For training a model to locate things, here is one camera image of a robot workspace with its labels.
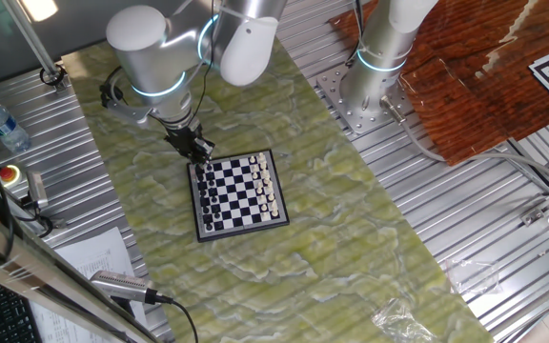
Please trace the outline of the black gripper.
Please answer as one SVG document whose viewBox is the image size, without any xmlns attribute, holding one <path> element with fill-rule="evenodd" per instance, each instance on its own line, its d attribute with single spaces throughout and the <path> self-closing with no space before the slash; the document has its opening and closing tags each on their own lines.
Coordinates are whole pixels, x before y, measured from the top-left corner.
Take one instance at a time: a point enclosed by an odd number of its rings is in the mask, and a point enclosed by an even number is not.
<svg viewBox="0 0 549 343">
<path fill-rule="evenodd" d="M 202 136 L 202 125 L 196 128 L 184 127 L 179 130 L 166 129 L 165 140 L 192 164 L 207 163 L 211 160 L 214 143 Z"/>
</svg>

